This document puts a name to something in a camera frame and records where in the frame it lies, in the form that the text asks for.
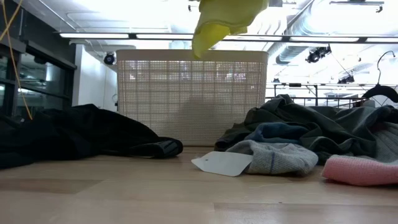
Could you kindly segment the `white paper tag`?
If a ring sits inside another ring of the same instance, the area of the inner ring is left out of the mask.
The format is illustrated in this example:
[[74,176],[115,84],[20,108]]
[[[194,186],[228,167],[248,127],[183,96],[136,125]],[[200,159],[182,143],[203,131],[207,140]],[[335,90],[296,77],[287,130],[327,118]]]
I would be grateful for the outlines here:
[[192,163],[203,172],[237,177],[243,173],[252,160],[252,155],[213,151],[192,159]]

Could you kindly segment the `grey sock with blue stripe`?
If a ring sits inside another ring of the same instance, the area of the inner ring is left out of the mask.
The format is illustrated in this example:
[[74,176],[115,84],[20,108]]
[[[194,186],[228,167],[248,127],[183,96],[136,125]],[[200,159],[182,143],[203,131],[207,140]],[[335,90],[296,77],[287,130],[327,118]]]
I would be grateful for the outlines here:
[[252,156],[252,162],[245,170],[248,174],[307,175],[318,163],[318,156],[314,152],[293,143],[244,140],[227,151]]

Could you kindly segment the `yellow cloth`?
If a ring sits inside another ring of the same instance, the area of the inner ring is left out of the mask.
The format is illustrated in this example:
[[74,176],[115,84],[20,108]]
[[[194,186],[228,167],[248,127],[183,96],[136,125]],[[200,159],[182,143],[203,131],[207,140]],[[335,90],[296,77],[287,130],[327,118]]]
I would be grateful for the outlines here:
[[200,16],[192,38],[196,58],[228,35],[245,34],[256,16],[269,5],[269,0],[198,1]]

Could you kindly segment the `black Puma print garment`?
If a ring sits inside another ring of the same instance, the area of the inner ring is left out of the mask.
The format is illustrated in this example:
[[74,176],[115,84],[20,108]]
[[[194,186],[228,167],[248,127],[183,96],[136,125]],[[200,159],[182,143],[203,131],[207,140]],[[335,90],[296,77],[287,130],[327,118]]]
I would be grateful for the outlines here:
[[6,124],[8,128],[0,126],[0,170],[98,155],[164,159],[183,151],[181,141],[93,104],[46,109],[32,120]]

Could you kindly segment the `grey briefs with black waistband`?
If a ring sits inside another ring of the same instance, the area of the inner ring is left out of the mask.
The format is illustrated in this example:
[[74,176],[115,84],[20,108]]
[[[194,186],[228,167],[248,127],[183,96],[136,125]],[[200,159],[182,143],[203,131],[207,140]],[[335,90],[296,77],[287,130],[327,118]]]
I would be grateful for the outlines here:
[[313,151],[323,165],[332,155],[376,157],[376,125],[398,124],[398,109],[329,106],[302,106],[289,95],[278,95],[259,108],[248,111],[242,123],[234,124],[215,142],[215,151],[226,151],[248,137],[261,124],[286,124],[307,131],[294,135],[300,144]]

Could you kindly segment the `pink and grey knit beanie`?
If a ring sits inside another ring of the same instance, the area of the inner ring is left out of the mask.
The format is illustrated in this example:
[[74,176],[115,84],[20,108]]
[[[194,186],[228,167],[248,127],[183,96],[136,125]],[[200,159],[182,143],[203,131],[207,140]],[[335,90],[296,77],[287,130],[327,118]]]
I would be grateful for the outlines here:
[[322,177],[355,186],[398,185],[398,124],[379,124],[373,135],[374,157],[331,156]]

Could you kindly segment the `cream perforated plastic laundry basket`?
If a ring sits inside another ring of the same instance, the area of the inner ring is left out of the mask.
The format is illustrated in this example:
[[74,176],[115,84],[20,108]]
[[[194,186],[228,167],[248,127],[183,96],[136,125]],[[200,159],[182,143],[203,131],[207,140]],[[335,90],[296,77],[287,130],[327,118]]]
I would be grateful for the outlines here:
[[133,49],[116,52],[118,111],[186,146],[213,146],[265,102],[268,53]]

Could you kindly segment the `black clothes hanger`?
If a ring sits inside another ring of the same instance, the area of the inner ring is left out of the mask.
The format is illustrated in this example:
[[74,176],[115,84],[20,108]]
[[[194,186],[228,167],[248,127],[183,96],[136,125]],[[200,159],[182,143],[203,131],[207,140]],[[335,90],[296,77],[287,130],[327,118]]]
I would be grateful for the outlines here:
[[373,88],[368,90],[363,95],[363,98],[369,99],[369,98],[372,98],[374,96],[381,95],[381,96],[385,96],[386,98],[388,98],[389,100],[391,100],[394,103],[398,103],[398,92],[396,92],[395,89],[393,89],[392,87],[380,84],[380,79],[381,79],[382,72],[381,72],[379,64],[380,64],[382,58],[385,55],[387,55],[388,53],[391,53],[393,57],[396,56],[395,53],[392,50],[389,50],[389,51],[383,53],[380,56],[380,58],[379,58],[379,60],[377,61],[377,64],[376,64],[377,70],[379,72],[378,79],[377,79],[377,84]]

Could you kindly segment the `long ceiling light rail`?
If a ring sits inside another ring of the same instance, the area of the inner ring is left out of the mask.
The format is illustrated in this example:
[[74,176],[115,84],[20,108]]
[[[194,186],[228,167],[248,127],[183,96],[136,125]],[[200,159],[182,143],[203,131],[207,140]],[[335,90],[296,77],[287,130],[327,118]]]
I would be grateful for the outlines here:
[[[193,34],[166,33],[67,33],[59,35],[66,39],[95,40],[192,40]],[[365,36],[299,36],[299,35],[228,35],[223,41],[230,42],[283,42],[314,44],[398,44],[398,37],[365,37]]]

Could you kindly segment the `dark window frame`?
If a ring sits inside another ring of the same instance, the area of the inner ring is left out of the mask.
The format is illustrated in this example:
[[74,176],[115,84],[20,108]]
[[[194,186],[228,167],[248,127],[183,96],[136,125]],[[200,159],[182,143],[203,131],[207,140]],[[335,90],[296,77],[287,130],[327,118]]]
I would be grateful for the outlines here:
[[72,104],[75,45],[27,10],[0,0],[0,114],[29,118]]

